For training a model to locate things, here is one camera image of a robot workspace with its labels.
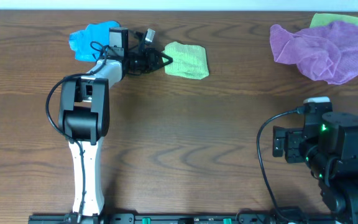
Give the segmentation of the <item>green microfiber cloth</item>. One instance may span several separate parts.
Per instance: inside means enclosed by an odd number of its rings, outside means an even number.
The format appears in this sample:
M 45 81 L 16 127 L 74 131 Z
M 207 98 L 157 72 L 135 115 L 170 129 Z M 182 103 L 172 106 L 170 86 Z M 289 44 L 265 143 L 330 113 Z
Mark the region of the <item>green microfiber cloth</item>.
M 172 63 L 164 66 L 167 75 L 194 80 L 201 80 L 209 76 L 204 47 L 171 42 L 165 46 L 163 53 L 173 59 Z

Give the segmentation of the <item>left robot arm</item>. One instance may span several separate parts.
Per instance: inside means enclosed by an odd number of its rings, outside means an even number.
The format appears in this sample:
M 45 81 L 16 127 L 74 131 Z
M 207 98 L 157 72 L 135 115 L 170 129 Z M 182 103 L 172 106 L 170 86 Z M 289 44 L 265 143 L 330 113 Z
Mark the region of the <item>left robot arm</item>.
M 152 73 L 173 62 L 153 48 L 155 31 L 135 32 L 139 41 L 129 47 L 129 29 L 109 30 L 109 42 L 98 49 L 94 67 L 86 73 L 66 77 L 59 84 L 60 111 L 56 128 L 67 139 L 73 159 L 77 223 L 97 219 L 104 208 L 101 186 L 101 148 L 110 125 L 109 89 L 125 74 Z

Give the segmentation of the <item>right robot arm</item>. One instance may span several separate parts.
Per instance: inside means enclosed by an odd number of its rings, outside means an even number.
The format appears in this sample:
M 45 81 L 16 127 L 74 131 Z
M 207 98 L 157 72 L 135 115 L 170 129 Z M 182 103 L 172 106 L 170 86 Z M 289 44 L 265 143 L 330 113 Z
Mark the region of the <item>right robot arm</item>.
M 334 218 L 358 223 L 358 116 L 335 112 L 330 101 L 305 101 L 301 128 L 273 127 L 273 156 L 305 163 L 319 180 Z

